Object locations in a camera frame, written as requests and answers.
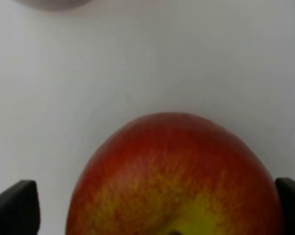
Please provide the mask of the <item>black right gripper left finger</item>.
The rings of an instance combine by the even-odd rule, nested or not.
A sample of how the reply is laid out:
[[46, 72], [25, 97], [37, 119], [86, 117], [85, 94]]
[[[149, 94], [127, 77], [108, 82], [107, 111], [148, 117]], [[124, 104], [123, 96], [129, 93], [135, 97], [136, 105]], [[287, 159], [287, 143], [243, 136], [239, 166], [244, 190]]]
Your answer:
[[0, 235], [36, 235], [40, 229], [37, 183], [21, 180], [0, 194]]

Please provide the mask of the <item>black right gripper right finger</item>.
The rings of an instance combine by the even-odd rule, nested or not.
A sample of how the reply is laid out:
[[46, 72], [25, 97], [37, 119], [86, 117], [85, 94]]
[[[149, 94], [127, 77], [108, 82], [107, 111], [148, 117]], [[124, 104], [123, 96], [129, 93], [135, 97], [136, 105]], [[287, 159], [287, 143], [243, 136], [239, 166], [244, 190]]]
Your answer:
[[286, 221], [286, 234], [295, 235], [295, 181], [291, 178], [275, 180]]

